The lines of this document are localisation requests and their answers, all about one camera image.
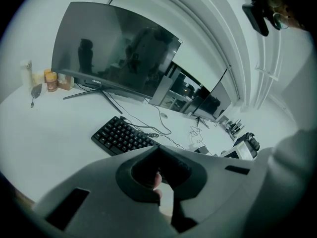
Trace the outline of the black flat monitor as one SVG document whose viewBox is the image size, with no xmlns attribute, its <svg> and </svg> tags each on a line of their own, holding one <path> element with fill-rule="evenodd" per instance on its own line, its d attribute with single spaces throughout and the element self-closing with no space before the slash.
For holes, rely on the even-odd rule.
<svg viewBox="0 0 317 238">
<path fill-rule="evenodd" d="M 211 90 L 208 90 L 195 77 L 175 63 L 170 66 L 168 77 L 173 80 L 173 85 L 162 101 L 160 107 L 183 114 L 192 114 L 213 88 L 219 82 L 222 83 L 223 79 L 221 77 L 215 86 Z"/>
</svg>

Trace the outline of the white box device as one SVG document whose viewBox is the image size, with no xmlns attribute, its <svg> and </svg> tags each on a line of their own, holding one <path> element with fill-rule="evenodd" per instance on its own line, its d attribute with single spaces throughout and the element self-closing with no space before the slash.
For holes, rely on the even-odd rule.
<svg viewBox="0 0 317 238">
<path fill-rule="evenodd" d="M 245 142 L 233 146 L 230 150 L 223 152 L 221 157 L 252 161 L 253 157 Z"/>
</svg>

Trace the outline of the small black corded device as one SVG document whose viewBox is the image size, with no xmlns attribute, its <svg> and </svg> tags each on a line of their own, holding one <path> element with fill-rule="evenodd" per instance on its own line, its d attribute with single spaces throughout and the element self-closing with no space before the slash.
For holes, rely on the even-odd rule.
<svg viewBox="0 0 317 238">
<path fill-rule="evenodd" d="M 31 96 L 32 96 L 32 102 L 30 107 L 32 108 L 34 106 L 34 99 L 38 98 L 42 92 L 42 83 L 34 86 L 31 90 Z"/>
</svg>

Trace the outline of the grey upright stand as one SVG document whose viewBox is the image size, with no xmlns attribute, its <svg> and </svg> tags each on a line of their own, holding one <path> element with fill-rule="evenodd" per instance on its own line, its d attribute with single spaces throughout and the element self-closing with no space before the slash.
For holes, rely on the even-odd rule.
<svg viewBox="0 0 317 238">
<path fill-rule="evenodd" d="M 158 88 L 156 89 L 149 103 L 152 105 L 160 106 L 172 85 L 173 80 L 167 76 L 163 76 L 160 84 L 158 85 Z"/>
</svg>

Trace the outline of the white bottle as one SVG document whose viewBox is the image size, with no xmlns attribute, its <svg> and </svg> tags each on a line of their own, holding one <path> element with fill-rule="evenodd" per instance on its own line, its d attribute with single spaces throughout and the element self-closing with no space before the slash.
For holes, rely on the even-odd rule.
<svg viewBox="0 0 317 238">
<path fill-rule="evenodd" d="M 20 73 L 23 87 L 30 90 L 33 85 L 31 60 L 23 60 L 20 62 Z"/>
</svg>

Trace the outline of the person's glasses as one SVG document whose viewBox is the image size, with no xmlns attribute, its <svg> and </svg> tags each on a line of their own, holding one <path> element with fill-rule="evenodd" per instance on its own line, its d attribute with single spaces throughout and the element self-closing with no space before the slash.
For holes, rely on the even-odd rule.
<svg viewBox="0 0 317 238">
<path fill-rule="evenodd" d="M 275 12 L 272 18 L 277 30 L 284 30 L 289 28 L 289 16 Z"/>
</svg>

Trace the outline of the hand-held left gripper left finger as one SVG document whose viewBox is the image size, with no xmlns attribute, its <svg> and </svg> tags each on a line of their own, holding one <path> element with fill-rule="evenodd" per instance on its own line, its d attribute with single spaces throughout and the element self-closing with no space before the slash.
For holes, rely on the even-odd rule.
<svg viewBox="0 0 317 238">
<path fill-rule="evenodd" d="M 88 192 L 63 234 L 75 238 L 171 238 L 177 231 L 155 203 L 136 202 L 117 185 L 117 168 L 146 152 L 134 150 L 90 163 L 48 191 L 33 207 L 51 224 L 63 217 L 56 209 L 75 189 Z"/>
</svg>

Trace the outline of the black bulky device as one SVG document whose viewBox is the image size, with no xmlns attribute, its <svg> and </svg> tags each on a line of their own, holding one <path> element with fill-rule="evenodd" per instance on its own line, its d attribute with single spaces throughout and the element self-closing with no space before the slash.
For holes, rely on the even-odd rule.
<svg viewBox="0 0 317 238">
<path fill-rule="evenodd" d="M 245 139 L 245 144 L 247 146 L 247 148 L 250 151 L 251 156 L 253 157 L 253 159 L 258 155 L 258 151 L 260 149 L 260 144 L 259 142 L 254 138 L 254 134 L 251 132 L 248 132 L 245 134 L 246 139 Z"/>
</svg>

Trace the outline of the black desk organizer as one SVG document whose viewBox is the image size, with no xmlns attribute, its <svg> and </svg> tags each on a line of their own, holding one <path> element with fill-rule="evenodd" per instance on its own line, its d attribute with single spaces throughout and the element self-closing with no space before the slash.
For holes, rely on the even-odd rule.
<svg viewBox="0 0 317 238">
<path fill-rule="evenodd" d="M 240 131 L 244 129 L 244 125 L 242 124 L 242 120 L 239 119 L 236 122 L 228 121 L 224 125 L 224 129 L 226 133 L 229 135 L 229 137 L 234 141 L 235 139 L 238 138 L 238 134 Z"/>
</svg>

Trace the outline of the black keyboard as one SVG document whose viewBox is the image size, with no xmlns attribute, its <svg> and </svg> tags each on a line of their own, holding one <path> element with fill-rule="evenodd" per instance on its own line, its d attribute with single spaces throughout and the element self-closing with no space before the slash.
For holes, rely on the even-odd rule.
<svg viewBox="0 0 317 238">
<path fill-rule="evenodd" d="M 114 116 L 95 132 L 91 140 L 110 156 L 160 145 L 117 116 Z"/>
</svg>

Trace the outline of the small black monitor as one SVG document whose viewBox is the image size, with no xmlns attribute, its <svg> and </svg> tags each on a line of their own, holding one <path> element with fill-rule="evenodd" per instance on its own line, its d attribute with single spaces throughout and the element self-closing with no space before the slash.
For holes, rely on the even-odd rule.
<svg viewBox="0 0 317 238">
<path fill-rule="evenodd" d="M 216 122 L 231 104 L 229 95 L 223 84 L 219 82 L 192 115 Z"/>
</svg>

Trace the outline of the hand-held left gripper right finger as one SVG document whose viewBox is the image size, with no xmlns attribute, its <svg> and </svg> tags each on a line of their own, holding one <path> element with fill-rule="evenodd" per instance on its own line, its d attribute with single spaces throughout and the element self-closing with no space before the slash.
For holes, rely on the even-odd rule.
<svg viewBox="0 0 317 238">
<path fill-rule="evenodd" d="M 269 150 L 254 161 L 210 157 L 160 147 L 160 163 L 178 182 L 171 223 L 162 235 L 263 235 L 267 225 L 263 185 Z"/>
</svg>

